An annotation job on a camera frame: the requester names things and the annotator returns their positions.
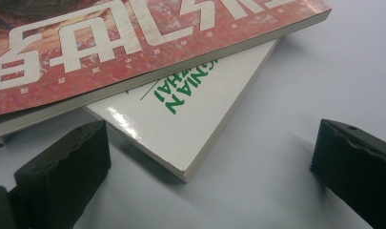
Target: book cover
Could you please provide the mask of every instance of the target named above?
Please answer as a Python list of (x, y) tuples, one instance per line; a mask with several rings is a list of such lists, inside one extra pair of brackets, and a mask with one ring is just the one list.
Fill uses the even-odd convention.
[(175, 73), (85, 109), (188, 181), (277, 43)]
[(59, 110), (74, 109), (312, 26), (330, 10), (321, 0), (0, 1), (0, 115), (104, 90)]

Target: white book cover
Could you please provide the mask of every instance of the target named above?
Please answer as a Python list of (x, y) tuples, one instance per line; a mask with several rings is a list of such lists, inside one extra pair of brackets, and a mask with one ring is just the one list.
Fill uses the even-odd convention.
[(187, 182), (277, 43), (170, 75), (85, 109)]

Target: white surface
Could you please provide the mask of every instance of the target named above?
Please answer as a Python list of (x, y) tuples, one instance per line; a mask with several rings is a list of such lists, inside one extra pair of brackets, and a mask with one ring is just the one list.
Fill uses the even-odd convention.
[[(309, 166), (323, 117), (386, 140), (386, 0), (327, 3), (327, 21), (282, 39), (189, 184), (110, 133), (112, 168), (75, 228), (371, 228)], [(13, 135), (0, 184), (92, 120), (76, 111)]]
[[(241, 96), (258, 77), (277, 40), (199, 66), (179, 80), (167, 78), (130, 90), (127, 93), (97, 101), (86, 110), (105, 119), (119, 134), (136, 148), (158, 161), (176, 176), (190, 180), (202, 157), (207, 154)], [(191, 75), (198, 74), (199, 84), (191, 84)], [(169, 94), (158, 90), (166, 82)], [(190, 95), (176, 88), (187, 85)], [(163, 97), (161, 102), (154, 94)], [(183, 101), (172, 113), (165, 103), (174, 103), (172, 96)]]

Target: gray surface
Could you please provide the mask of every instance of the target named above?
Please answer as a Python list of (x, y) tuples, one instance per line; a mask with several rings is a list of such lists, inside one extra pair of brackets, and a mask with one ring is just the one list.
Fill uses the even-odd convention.
[[(386, 0), (326, 2), (326, 22), (282, 39), (191, 183), (109, 132), (112, 168), (75, 228), (371, 228), (309, 166), (321, 118), (386, 141)], [(0, 185), (93, 120), (79, 110), (6, 139)]]

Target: black plastic part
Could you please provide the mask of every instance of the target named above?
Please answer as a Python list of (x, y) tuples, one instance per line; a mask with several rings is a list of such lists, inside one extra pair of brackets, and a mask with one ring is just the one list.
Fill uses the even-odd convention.
[(110, 167), (104, 121), (71, 131), (21, 167), (14, 176), (30, 228), (72, 228)]
[(376, 229), (386, 229), (386, 142), (321, 120), (311, 170)]
[(6, 188), (0, 186), (0, 229), (17, 229)]

